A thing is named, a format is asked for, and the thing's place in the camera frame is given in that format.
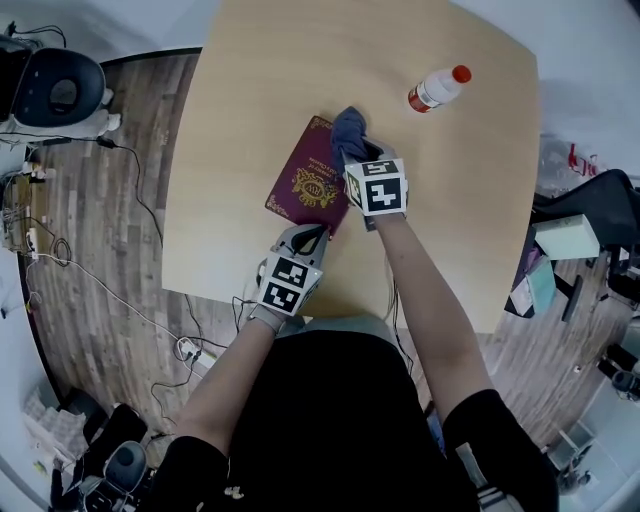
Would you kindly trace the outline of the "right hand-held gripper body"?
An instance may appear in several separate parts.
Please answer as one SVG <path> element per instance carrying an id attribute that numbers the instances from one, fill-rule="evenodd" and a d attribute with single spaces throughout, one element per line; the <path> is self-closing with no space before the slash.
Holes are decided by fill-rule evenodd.
<path id="1" fill-rule="evenodd" d="M 363 162 L 342 153 L 346 195 L 366 217 L 405 214 L 408 206 L 408 180 L 404 161 L 394 150 Z"/>

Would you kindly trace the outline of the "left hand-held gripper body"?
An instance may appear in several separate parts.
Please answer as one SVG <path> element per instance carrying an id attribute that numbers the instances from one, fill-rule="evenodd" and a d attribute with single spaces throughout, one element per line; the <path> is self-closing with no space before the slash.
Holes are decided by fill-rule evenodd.
<path id="1" fill-rule="evenodd" d="M 323 276 L 322 251 L 296 253 L 289 246 L 274 247 L 258 267 L 258 300 L 294 316 L 309 300 Z"/>

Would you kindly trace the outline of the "dark blue cloth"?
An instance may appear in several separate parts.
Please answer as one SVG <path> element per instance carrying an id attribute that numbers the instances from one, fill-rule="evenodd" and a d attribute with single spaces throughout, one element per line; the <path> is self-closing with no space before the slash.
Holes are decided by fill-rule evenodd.
<path id="1" fill-rule="evenodd" d="M 356 161 L 366 158 L 363 144 L 366 127 L 363 115 L 353 106 L 347 107 L 335 118 L 330 136 L 333 163 L 336 150 L 342 150 L 346 156 L 353 157 Z"/>

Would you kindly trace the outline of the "dark red book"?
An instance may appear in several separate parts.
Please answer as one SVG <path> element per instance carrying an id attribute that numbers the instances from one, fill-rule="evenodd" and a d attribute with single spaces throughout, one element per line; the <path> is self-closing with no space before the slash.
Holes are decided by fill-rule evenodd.
<path id="1" fill-rule="evenodd" d="M 296 225 L 325 226 L 330 236 L 349 208 L 345 182 L 333 168 L 332 128 L 322 117 L 311 118 L 265 202 L 267 210 Z"/>

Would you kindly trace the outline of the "person's left forearm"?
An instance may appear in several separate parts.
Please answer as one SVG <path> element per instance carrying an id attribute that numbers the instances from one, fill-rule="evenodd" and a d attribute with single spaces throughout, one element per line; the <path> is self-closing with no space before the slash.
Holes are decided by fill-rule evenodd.
<path id="1" fill-rule="evenodd" d="M 191 393 L 176 434 L 203 440 L 229 454 L 233 434 L 275 339 L 259 319 L 248 321 Z"/>

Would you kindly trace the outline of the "person's right forearm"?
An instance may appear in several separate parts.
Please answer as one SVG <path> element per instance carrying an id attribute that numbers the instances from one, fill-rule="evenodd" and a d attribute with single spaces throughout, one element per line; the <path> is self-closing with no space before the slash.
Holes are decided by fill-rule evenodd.
<path id="1" fill-rule="evenodd" d="M 435 408 L 445 420 L 465 399 L 493 387 L 476 334 L 407 220 L 377 231 Z"/>

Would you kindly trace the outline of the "person's right hand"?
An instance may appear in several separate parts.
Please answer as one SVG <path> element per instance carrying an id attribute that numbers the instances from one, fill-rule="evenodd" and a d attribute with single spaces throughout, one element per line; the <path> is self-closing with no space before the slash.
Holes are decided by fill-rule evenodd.
<path id="1" fill-rule="evenodd" d="M 404 213 L 391 213 L 376 216 L 365 216 L 364 223 L 367 232 L 375 232 L 384 226 L 390 226 L 393 223 L 404 222 L 406 215 Z"/>

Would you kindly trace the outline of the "person's left hand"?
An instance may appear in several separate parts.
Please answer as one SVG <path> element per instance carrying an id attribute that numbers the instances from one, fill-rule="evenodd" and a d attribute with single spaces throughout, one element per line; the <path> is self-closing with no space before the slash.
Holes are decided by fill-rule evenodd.
<path id="1" fill-rule="evenodd" d="M 259 320 L 266 324 L 275 334 L 278 334 L 288 319 L 286 314 L 257 304 L 248 316 L 249 320 Z"/>

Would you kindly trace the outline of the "white bottle with red cap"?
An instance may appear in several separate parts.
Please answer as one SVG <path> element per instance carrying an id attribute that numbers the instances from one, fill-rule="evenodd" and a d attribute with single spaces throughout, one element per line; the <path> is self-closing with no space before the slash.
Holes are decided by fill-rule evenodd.
<path id="1" fill-rule="evenodd" d="M 434 110 L 456 99 L 471 79 L 471 70 L 465 65 L 435 71 L 409 91 L 408 104 L 418 113 Z"/>

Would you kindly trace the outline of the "white power strip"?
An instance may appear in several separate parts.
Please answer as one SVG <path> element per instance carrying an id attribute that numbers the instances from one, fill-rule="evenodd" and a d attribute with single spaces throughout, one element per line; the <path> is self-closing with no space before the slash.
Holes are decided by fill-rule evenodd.
<path id="1" fill-rule="evenodd" d="M 176 342 L 176 347 L 180 352 L 180 359 L 188 365 L 195 364 L 203 369 L 210 369 L 217 357 L 195 343 L 191 338 L 182 337 Z"/>

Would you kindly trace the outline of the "person's black top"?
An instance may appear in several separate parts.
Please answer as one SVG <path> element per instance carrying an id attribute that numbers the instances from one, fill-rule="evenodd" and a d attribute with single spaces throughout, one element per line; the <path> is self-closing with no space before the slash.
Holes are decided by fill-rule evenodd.
<path id="1" fill-rule="evenodd" d="M 396 348 L 381 338 L 311 331 L 278 339 L 223 455 L 180 437 L 140 512 L 480 512 L 458 456 L 469 446 L 523 512 L 558 512 L 545 457 L 494 390 L 431 436 Z"/>

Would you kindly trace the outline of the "pale pink box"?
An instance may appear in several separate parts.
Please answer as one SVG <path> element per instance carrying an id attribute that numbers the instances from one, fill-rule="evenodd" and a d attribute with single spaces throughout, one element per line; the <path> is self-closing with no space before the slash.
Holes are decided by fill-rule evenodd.
<path id="1" fill-rule="evenodd" d="M 527 279 L 523 279 L 512 290 L 509 296 L 513 308 L 520 316 L 524 316 L 533 307 L 533 297 Z"/>

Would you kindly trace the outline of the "clear plastic water jug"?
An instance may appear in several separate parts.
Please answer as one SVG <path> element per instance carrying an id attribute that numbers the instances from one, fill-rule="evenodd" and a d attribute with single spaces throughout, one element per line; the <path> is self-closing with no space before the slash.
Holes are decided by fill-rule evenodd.
<path id="1" fill-rule="evenodd" d="M 596 154 L 584 155 L 575 143 L 540 136 L 536 192 L 557 197 L 603 172 Z"/>

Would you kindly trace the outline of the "pale green box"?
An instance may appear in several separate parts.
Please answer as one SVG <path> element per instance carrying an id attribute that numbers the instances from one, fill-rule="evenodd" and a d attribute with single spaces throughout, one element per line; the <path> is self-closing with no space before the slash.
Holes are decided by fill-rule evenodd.
<path id="1" fill-rule="evenodd" d="M 600 254 L 600 243 L 583 214 L 533 225 L 535 242 L 551 260 L 591 259 Z"/>

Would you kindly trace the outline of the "black mesh office chair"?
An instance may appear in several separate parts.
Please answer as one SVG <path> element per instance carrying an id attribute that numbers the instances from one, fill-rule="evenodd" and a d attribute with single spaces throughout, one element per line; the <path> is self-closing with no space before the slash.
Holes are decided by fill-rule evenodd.
<path id="1" fill-rule="evenodd" d="M 530 222 L 511 292 L 521 280 L 527 279 L 524 266 L 530 249 L 537 247 L 540 258 L 546 255 L 535 242 L 533 225 L 580 214 L 589 220 L 600 243 L 600 254 L 596 258 L 574 260 L 583 260 L 592 266 L 601 254 L 608 254 L 608 286 L 615 293 L 635 303 L 640 302 L 640 189 L 633 187 L 629 177 L 619 169 L 607 170 L 557 197 L 550 198 L 540 194 L 534 196 Z M 555 296 L 562 294 L 567 299 L 561 317 L 561 320 L 567 323 L 576 309 L 584 279 L 578 275 L 574 281 L 566 281 L 556 273 L 557 263 L 563 260 L 549 260 L 555 274 Z M 513 308 L 509 297 L 505 311 L 525 319 L 544 313 L 536 314 L 532 307 L 524 316 L 520 316 Z"/>

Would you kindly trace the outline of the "black oval device white rim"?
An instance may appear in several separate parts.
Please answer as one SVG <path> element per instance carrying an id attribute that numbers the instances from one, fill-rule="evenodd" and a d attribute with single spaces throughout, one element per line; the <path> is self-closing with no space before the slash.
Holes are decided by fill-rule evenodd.
<path id="1" fill-rule="evenodd" d="M 72 50 L 42 48 L 26 61 L 11 115 L 27 127 L 70 126 L 99 109 L 105 90 L 100 64 Z"/>

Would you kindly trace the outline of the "white patterned cloth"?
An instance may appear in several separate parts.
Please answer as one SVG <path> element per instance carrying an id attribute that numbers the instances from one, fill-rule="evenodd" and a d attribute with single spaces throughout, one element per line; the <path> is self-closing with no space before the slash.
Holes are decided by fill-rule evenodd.
<path id="1" fill-rule="evenodd" d="M 86 415 L 47 406 L 38 387 L 25 401 L 22 418 L 30 445 L 44 465 L 50 465 L 55 458 L 74 464 L 88 448 L 83 433 Z"/>

